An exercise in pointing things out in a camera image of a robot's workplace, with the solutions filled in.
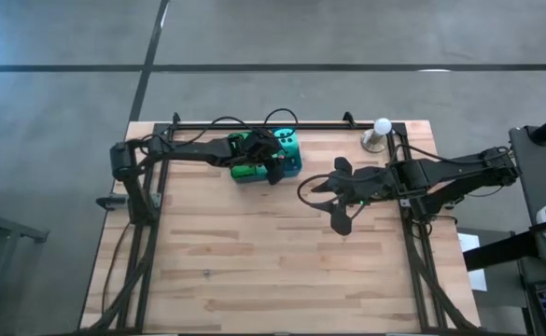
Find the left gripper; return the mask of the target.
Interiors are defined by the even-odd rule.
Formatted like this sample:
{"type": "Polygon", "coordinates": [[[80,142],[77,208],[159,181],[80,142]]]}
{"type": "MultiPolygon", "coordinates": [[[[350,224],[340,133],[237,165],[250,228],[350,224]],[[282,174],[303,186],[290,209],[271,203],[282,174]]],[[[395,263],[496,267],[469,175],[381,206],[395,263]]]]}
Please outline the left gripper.
{"type": "Polygon", "coordinates": [[[241,142],[240,149],[244,164],[263,164],[265,162],[266,179],[270,185],[277,184],[285,177],[283,164],[280,160],[271,160],[277,155],[282,146],[273,132],[269,129],[251,131],[241,142]]]}

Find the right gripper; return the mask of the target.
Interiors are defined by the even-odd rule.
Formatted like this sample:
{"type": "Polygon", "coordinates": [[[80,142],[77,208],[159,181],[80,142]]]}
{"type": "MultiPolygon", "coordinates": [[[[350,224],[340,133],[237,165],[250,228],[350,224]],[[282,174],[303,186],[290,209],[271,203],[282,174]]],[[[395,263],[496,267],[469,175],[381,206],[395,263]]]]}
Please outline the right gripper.
{"type": "Polygon", "coordinates": [[[341,236],[352,232],[352,218],[347,215],[347,205],[378,203],[395,199],[394,178],[387,168],[366,166],[354,170],[345,157],[334,159],[334,170],[325,180],[312,188],[312,192],[333,192],[337,203],[313,203],[314,209],[330,214],[331,228],[341,236]]]}

